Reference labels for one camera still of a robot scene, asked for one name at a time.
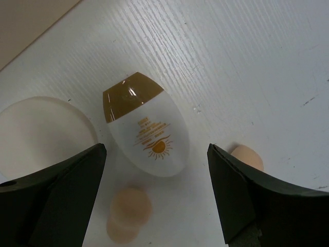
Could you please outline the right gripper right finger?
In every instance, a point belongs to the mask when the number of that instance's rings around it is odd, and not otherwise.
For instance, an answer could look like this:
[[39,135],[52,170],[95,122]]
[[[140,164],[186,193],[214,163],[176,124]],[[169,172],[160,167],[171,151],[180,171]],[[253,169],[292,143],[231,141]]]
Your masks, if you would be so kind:
[[328,193],[297,186],[211,144],[209,172],[229,246],[328,246]]

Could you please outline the round cream powder puff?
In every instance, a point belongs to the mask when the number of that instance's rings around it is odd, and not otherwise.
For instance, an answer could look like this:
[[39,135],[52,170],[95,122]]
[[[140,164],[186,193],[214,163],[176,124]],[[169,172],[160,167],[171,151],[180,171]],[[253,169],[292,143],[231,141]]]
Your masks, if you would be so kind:
[[98,143],[90,120],[71,104],[32,97],[1,112],[1,181],[62,162]]

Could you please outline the beige makeup sponge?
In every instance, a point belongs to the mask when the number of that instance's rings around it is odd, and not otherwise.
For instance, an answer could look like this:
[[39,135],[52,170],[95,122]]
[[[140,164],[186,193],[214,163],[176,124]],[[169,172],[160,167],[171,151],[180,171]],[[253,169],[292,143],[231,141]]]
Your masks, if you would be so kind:
[[238,145],[231,152],[231,155],[259,171],[264,171],[264,164],[261,157],[253,149],[245,145]]
[[132,242],[152,214],[152,203],[146,192],[137,188],[118,191],[110,204],[106,231],[117,244]]

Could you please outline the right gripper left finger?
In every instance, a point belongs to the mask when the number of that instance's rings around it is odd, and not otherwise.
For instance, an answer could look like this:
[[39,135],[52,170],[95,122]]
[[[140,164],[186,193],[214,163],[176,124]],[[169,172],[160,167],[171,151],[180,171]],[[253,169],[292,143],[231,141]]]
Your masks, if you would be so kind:
[[1,246],[82,246],[106,161],[104,144],[1,184]]

